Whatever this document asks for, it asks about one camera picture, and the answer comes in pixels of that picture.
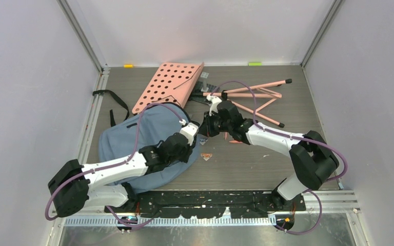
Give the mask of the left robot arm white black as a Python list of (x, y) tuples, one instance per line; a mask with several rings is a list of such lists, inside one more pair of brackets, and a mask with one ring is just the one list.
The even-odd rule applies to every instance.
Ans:
[(168, 184), (195, 161), (196, 134), (174, 133), (160, 144), (145, 146), (118, 159), (80, 164), (66, 162), (48, 182), (51, 198), (45, 208), (47, 220), (53, 204), (57, 217), (67, 217), (83, 208), (112, 206), (124, 212), (136, 208), (134, 194)]

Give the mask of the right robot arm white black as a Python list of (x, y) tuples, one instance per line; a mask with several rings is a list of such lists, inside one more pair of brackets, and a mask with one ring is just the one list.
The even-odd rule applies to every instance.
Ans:
[(319, 189), (339, 167), (334, 152), (318, 132), (299, 134), (277, 130), (254, 118), (244, 118), (230, 100), (210, 95), (206, 100), (210, 108), (204, 113), (201, 135), (214, 137), (228, 133), (236, 141), (265, 147), (290, 158), (294, 173), (271, 192), (272, 203), (278, 210), (286, 210), (297, 195)]

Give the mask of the blue fabric backpack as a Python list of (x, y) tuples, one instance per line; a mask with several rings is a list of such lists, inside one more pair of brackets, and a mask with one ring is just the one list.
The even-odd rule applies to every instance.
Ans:
[[(190, 121), (189, 115), (180, 106), (171, 102), (167, 102), (166, 105), (167, 108), (153, 106), (145, 110), (139, 131), (136, 130), (139, 120), (137, 115), (105, 130), (98, 141), (99, 161), (105, 162), (132, 154), (137, 135), (139, 136), (137, 150), (166, 140), (181, 128), (178, 115), (187, 122)], [(176, 161), (162, 171), (121, 179), (109, 185), (116, 186), (127, 182), (137, 194), (159, 188), (185, 172), (200, 157), (200, 154), (200, 146), (196, 145), (188, 162)]]

